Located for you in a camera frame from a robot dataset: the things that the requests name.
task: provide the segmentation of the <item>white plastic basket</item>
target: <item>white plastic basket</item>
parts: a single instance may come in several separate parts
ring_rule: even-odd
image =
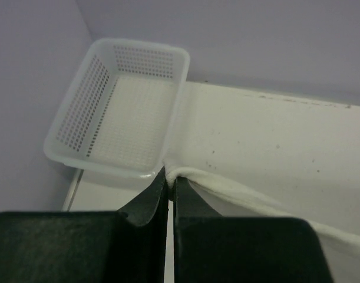
[[[168,45],[96,41],[55,116],[45,154],[101,173],[155,174],[168,148],[189,62],[185,50]]]

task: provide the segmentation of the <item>plastic container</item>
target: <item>plastic container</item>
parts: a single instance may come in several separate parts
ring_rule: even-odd
[[[189,69],[163,44],[101,39],[85,56],[45,139],[48,158],[123,177],[162,167]]]

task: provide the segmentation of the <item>wall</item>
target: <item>wall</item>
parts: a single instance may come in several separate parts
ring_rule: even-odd
[[[43,142],[90,43],[74,1],[0,0],[0,211],[61,209],[73,170]]]
[[[360,104],[360,0],[77,0],[94,38],[186,48],[189,80]]]

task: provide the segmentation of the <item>gray wall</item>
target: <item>gray wall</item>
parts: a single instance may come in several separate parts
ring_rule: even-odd
[[[94,38],[186,48],[189,80],[360,104],[360,0],[77,0]]]
[[[0,0],[0,211],[61,209],[73,170],[43,142],[91,42],[71,0]]]

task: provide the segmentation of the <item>basket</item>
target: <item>basket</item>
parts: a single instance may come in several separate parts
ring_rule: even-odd
[[[120,39],[92,44],[55,116],[44,152],[68,166],[123,177],[162,167],[190,57]]]

